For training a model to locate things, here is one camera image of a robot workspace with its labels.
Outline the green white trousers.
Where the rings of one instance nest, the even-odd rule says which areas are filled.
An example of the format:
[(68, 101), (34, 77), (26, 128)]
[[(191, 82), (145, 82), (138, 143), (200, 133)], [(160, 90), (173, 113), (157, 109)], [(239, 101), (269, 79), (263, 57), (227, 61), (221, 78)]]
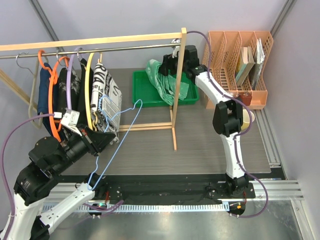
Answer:
[(146, 74), (150, 83), (157, 90), (160, 98), (170, 106), (174, 105), (176, 93), (176, 78), (172, 75), (163, 76), (159, 73), (161, 63), (151, 59), (146, 64)]

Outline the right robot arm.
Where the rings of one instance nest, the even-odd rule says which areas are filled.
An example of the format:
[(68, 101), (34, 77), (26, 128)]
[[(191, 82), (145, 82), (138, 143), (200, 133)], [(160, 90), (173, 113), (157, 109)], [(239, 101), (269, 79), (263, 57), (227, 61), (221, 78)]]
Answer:
[(243, 195), (249, 178), (243, 166), (240, 133), (243, 125), (241, 101), (228, 94), (213, 78), (208, 68), (200, 64), (194, 45), (184, 49), (182, 71), (215, 105), (212, 125), (221, 137), (226, 159), (225, 192), (231, 198)]

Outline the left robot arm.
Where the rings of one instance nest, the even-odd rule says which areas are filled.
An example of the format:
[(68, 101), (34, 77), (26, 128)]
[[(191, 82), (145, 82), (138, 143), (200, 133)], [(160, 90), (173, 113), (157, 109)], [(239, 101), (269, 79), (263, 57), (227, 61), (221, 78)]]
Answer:
[(28, 153), (30, 164), (22, 169), (14, 184), (13, 207), (2, 240), (48, 240), (57, 227), (80, 205), (101, 200), (106, 195), (102, 176), (92, 172), (79, 187), (48, 212), (41, 210), (59, 176), (87, 153), (99, 156), (113, 141), (112, 132), (81, 126), (65, 146), (53, 136), (43, 137)]

